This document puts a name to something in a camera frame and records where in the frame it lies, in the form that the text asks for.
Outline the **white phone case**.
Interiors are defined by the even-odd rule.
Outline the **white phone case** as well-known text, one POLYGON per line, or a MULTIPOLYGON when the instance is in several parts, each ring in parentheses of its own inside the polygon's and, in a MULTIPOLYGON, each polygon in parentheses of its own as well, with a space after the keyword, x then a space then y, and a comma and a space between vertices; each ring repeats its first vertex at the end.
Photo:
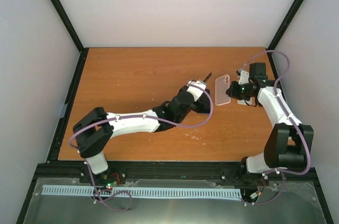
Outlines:
POLYGON ((249 99, 249 100, 237 100, 237 104, 239 105, 253 105, 253 99, 249 99))

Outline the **pink phone case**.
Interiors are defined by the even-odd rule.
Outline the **pink phone case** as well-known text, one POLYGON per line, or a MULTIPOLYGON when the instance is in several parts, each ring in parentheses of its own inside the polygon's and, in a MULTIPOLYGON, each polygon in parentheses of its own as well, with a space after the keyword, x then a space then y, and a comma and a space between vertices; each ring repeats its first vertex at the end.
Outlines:
POLYGON ((215 105, 221 106, 231 102, 226 91, 230 87, 230 76, 228 74, 220 76, 215 80, 215 105))

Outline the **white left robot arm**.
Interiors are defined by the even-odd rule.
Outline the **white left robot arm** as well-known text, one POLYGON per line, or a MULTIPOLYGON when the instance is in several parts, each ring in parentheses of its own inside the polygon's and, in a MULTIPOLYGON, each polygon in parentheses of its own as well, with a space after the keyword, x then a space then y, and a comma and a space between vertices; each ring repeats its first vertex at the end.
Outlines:
POLYGON ((104 154, 104 148, 110 139, 131 133, 162 132, 174 127, 183 127, 186 116, 194 111, 211 117, 213 102, 207 81, 191 80, 183 86, 170 101, 150 110, 139 113, 116 114, 96 107, 73 126, 70 141, 76 141, 71 147, 89 166, 91 176, 99 183, 110 177, 110 169, 104 154))

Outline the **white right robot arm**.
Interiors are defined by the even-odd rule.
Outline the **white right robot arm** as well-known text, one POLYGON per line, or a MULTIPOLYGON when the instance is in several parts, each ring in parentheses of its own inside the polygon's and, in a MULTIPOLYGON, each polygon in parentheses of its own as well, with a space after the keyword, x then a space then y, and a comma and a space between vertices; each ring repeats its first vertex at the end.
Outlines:
POLYGON ((237 71, 238 80, 230 84, 226 94, 246 104, 254 99, 266 111, 272 124, 271 134, 262 153, 244 158, 249 173, 268 174, 285 171, 303 175, 310 169, 310 150, 314 130, 303 124, 290 110, 282 91, 266 74, 266 64, 250 64, 249 71, 237 71))

